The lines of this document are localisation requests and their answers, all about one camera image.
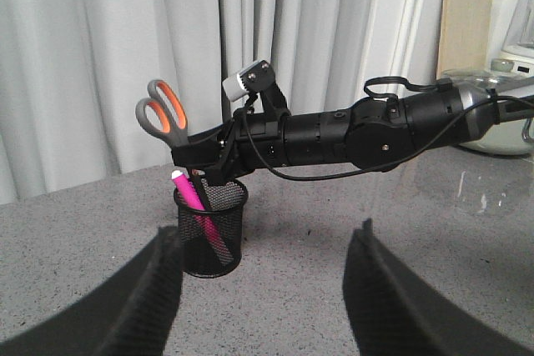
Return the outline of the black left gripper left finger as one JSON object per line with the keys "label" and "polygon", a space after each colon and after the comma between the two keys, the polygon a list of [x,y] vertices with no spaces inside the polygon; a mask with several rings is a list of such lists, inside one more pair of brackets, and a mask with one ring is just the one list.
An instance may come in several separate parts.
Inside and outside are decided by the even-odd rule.
{"label": "black left gripper left finger", "polygon": [[3,355],[161,355],[179,310],[183,252],[176,227],[155,237],[94,291],[1,344]]}

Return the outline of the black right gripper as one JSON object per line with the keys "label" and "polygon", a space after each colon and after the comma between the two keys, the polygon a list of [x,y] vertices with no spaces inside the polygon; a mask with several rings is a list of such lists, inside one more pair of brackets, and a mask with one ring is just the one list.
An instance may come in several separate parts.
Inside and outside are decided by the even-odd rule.
{"label": "black right gripper", "polygon": [[175,166],[193,167],[204,172],[209,185],[224,185],[252,173],[265,164],[272,168],[288,164],[284,128],[288,114],[269,121],[265,113],[234,112],[231,124],[221,124],[189,137],[185,145],[171,149]]}

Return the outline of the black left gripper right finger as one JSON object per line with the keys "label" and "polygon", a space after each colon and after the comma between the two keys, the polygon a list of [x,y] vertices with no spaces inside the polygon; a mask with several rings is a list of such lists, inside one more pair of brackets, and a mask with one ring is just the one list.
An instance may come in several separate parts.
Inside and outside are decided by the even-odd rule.
{"label": "black left gripper right finger", "polygon": [[410,270],[373,233],[354,230],[343,298],[362,355],[530,355],[473,318]]}

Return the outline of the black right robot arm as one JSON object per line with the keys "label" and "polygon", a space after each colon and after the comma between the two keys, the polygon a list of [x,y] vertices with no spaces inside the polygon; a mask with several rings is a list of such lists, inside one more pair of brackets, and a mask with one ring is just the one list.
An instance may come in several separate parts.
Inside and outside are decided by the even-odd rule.
{"label": "black right robot arm", "polygon": [[352,163],[361,173],[387,172],[427,149],[475,141],[494,125],[532,115],[532,78],[494,89],[444,79],[407,98],[371,94],[350,108],[283,111],[274,121],[237,110],[171,154],[175,165],[204,171],[210,185],[258,168]]}

